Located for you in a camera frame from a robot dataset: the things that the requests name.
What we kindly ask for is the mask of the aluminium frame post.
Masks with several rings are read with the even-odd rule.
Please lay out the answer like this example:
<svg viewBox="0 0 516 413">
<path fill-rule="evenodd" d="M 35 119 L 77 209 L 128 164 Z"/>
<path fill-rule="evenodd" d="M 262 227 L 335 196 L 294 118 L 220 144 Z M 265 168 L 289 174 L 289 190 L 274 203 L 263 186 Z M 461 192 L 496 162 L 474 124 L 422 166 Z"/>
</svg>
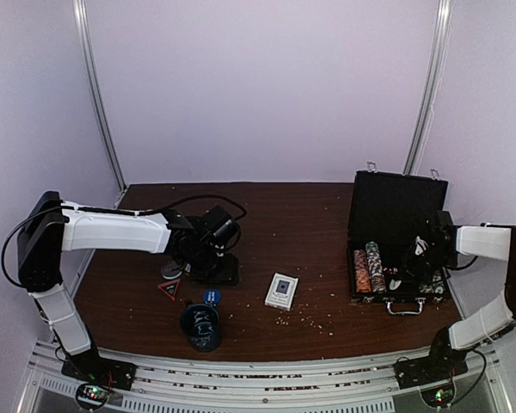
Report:
<svg viewBox="0 0 516 413">
<path fill-rule="evenodd" d="M 421 103 L 415 122 L 408 155 L 403 168 L 406 176 L 414 175 L 420 168 L 422 154 L 426 146 L 430 122 L 433 117 L 433 104 L 445 63 L 453 1 L 439 0 L 433 29 L 430 57 L 426 79 L 421 95 Z"/>
<path fill-rule="evenodd" d="M 84 0 L 74 0 L 72 4 L 98 130 L 100 132 L 101 141 L 106 152 L 109 166 L 114 175 L 116 186 L 120 192 L 123 192 L 127 189 L 127 185 L 121 170 L 120 160 L 114 146 L 104 101 L 102 98 L 91 41 L 87 5 Z"/>
</svg>

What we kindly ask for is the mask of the clear acrylic dealer button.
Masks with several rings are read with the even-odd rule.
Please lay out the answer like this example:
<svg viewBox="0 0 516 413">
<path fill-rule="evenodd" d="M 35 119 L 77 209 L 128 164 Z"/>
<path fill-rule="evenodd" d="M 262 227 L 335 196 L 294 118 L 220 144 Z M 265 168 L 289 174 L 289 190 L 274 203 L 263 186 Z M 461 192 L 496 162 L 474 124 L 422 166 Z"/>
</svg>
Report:
<svg viewBox="0 0 516 413">
<path fill-rule="evenodd" d="M 178 280 L 183 274 L 183 266 L 175 262 L 169 262 L 161 266 L 161 276 L 167 280 Z"/>
</svg>

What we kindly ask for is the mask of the black poker chip case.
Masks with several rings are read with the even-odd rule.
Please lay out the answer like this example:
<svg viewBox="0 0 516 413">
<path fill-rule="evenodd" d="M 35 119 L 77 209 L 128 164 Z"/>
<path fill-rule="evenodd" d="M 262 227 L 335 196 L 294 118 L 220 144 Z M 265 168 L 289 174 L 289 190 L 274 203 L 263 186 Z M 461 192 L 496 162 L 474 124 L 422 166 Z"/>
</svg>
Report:
<svg viewBox="0 0 516 413">
<path fill-rule="evenodd" d="M 353 183 L 353 193 L 347 226 L 347 259 L 350 299 L 354 303 L 415 304 L 449 299 L 451 294 L 444 278 L 444 294 L 419 292 L 419 284 L 402 279 L 402 261 L 416 236 L 427 239 L 427 221 L 442 211 L 448 189 L 446 181 L 424 176 L 405 176 L 377 170 L 359 170 Z M 353 252 L 366 249 L 366 244 L 378 244 L 384 268 L 398 268 L 395 275 L 384 274 L 385 293 L 358 293 Z M 401 286 L 391 291 L 392 279 L 401 280 Z"/>
</svg>

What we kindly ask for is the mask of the white card deck box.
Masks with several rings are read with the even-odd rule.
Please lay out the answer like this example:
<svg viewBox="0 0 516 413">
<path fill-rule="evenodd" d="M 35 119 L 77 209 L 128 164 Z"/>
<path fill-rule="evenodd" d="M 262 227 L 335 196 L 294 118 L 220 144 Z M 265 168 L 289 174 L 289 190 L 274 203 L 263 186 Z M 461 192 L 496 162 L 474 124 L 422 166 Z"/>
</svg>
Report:
<svg viewBox="0 0 516 413">
<path fill-rule="evenodd" d="M 267 291 L 264 305 L 290 311 L 298 287 L 298 278 L 275 273 Z"/>
</svg>

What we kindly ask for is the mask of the left aluminium frame post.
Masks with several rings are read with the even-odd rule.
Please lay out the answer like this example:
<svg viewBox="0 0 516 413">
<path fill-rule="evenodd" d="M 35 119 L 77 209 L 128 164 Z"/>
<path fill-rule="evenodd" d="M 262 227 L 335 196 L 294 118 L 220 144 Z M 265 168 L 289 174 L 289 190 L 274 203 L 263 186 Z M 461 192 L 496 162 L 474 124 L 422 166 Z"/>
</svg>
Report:
<svg viewBox="0 0 516 413">
<path fill-rule="evenodd" d="M 72 4 L 98 130 L 100 132 L 101 141 L 106 152 L 109 166 L 114 175 L 116 186 L 120 192 L 123 192 L 127 189 L 127 185 L 121 170 L 120 160 L 114 146 L 104 101 L 102 98 L 91 41 L 87 5 L 84 0 L 74 0 Z"/>
</svg>

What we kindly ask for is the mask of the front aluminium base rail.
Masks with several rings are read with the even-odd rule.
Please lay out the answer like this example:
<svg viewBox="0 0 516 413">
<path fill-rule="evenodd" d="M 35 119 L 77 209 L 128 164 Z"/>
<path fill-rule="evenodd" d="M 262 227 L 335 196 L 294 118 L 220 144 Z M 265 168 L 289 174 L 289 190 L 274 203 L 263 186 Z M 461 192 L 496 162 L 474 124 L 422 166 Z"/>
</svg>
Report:
<svg viewBox="0 0 516 413">
<path fill-rule="evenodd" d="M 84 412 L 74 400 L 81 382 L 61 374 L 57 343 L 37 341 L 13 412 Z M 114 361 L 135 364 L 131 390 L 115 390 L 97 412 L 516 412 L 496 352 L 482 381 L 457 405 L 437 410 L 423 399 L 454 384 L 462 397 L 482 371 L 469 355 L 468 372 L 451 382 L 403 389 L 397 361 L 427 355 L 427 348 L 385 354 L 293 362 L 191 361 L 102 349 Z"/>
</svg>

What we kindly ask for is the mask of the blue round blind button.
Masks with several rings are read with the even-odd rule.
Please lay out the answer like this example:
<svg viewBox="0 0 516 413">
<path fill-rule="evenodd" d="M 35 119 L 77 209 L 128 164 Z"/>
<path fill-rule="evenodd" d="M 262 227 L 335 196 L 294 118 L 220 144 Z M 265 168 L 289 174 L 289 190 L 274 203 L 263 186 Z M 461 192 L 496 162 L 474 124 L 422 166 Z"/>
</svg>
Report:
<svg viewBox="0 0 516 413">
<path fill-rule="evenodd" d="M 208 289 L 203 292 L 202 299 L 206 305 L 217 306 L 222 300 L 222 293 L 218 289 Z"/>
</svg>

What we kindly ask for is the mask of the right aluminium frame post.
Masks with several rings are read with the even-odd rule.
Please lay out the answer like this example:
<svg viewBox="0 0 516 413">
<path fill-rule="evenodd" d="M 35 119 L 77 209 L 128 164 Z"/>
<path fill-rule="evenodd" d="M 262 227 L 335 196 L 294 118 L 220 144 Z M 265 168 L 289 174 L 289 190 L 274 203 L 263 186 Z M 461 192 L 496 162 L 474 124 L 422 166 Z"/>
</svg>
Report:
<svg viewBox="0 0 516 413">
<path fill-rule="evenodd" d="M 422 154 L 426 146 L 430 122 L 433 117 L 433 104 L 445 63 L 453 1 L 439 0 L 433 29 L 430 57 L 426 79 L 421 95 L 421 103 L 415 122 L 408 155 L 403 168 L 406 176 L 414 175 L 420 168 Z"/>
</svg>

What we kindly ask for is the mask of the triangular all in button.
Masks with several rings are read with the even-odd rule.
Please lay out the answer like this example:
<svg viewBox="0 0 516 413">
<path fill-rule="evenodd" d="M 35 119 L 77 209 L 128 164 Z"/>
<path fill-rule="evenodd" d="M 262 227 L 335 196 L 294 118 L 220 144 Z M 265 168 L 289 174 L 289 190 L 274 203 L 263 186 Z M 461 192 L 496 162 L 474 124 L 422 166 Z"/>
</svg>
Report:
<svg viewBox="0 0 516 413">
<path fill-rule="evenodd" d="M 175 301 L 176 299 L 176 294 L 178 292 L 178 289 L 180 287 L 180 284 L 181 284 L 181 280 L 180 279 L 177 279 L 177 280 L 169 280 L 169 281 L 166 281 L 162 284 L 159 284 L 157 286 L 157 288 L 163 292 L 165 295 L 167 295 L 170 299 L 172 299 L 173 301 Z"/>
</svg>

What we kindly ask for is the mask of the dark blue printed cup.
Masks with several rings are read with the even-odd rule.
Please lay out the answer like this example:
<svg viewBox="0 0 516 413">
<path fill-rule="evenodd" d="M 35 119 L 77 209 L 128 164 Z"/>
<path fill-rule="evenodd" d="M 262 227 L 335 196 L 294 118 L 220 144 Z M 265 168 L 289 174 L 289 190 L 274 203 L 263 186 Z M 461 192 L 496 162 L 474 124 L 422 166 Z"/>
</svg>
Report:
<svg viewBox="0 0 516 413">
<path fill-rule="evenodd" d="M 219 313 L 208 304 L 187 305 L 180 316 L 180 328 L 190 346 L 199 352 L 212 352 L 222 342 Z"/>
</svg>

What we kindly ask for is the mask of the white dealer button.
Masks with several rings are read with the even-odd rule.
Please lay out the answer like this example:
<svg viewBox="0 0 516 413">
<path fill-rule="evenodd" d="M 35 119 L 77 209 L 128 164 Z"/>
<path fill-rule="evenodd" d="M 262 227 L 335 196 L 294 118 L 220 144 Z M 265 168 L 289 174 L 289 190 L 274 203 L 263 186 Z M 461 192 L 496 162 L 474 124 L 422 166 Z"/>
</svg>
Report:
<svg viewBox="0 0 516 413">
<path fill-rule="evenodd" d="M 391 291 L 395 291 L 401 286 L 401 284 L 402 284 L 401 280 L 392 279 L 389 284 L 389 289 Z"/>
</svg>

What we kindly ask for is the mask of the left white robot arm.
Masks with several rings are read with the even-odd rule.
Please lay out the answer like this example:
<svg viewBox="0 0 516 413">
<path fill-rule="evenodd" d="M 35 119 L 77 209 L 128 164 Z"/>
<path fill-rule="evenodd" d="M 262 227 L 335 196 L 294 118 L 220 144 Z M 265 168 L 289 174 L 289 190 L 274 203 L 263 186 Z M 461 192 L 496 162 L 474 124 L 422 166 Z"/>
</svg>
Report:
<svg viewBox="0 0 516 413">
<path fill-rule="evenodd" d="M 44 312 L 67 361 L 88 382 L 106 375 L 106 362 L 65 290 L 61 256 L 73 250 L 134 250 L 171 258 L 177 273 L 205 285 L 234 286 L 239 261 L 231 253 L 242 235 L 238 219 L 221 206 L 185 216 L 175 203 L 155 210 L 82 206 L 44 193 L 13 231 L 19 287 Z"/>
</svg>

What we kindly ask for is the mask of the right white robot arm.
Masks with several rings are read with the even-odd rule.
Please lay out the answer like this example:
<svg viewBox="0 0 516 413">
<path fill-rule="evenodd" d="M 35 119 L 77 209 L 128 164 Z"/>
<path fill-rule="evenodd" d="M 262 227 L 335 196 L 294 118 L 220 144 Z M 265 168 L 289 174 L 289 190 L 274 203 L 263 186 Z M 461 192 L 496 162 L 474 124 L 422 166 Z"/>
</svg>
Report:
<svg viewBox="0 0 516 413">
<path fill-rule="evenodd" d="M 455 273 L 459 258 L 469 258 L 479 268 L 467 268 L 458 278 L 458 300 L 476 290 L 486 299 L 474 299 L 463 319 L 439 330 L 426 356 L 398 361 L 396 376 L 413 384 L 420 379 L 448 379 L 465 366 L 465 359 L 483 344 L 494 342 L 516 326 L 516 224 L 457 225 L 447 211 L 427 221 L 427 250 L 422 261 L 430 268 Z"/>
</svg>

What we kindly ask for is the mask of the orange black chip stack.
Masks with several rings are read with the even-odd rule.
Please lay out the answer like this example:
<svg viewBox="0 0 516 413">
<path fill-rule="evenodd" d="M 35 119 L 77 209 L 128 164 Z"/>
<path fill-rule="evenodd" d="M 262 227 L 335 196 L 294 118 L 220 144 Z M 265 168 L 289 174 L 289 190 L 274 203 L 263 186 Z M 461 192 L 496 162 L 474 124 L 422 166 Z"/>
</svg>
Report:
<svg viewBox="0 0 516 413">
<path fill-rule="evenodd" d="M 371 284 L 369 281 L 366 253 L 363 250 L 355 250 L 353 252 L 353 261 L 357 292 L 369 293 L 371 291 Z"/>
</svg>

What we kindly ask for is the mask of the green blue chip stack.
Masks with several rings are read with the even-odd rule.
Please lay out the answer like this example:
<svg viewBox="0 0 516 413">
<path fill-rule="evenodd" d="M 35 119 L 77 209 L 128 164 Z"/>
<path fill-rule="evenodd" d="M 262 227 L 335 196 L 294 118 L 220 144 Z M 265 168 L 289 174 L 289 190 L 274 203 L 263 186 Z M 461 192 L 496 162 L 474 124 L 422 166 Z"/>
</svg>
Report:
<svg viewBox="0 0 516 413">
<path fill-rule="evenodd" d="M 370 241 L 365 246 L 365 257 L 372 291 L 374 293 L 385 293 L 387 288 L 378 244 Z"/>
</svg>

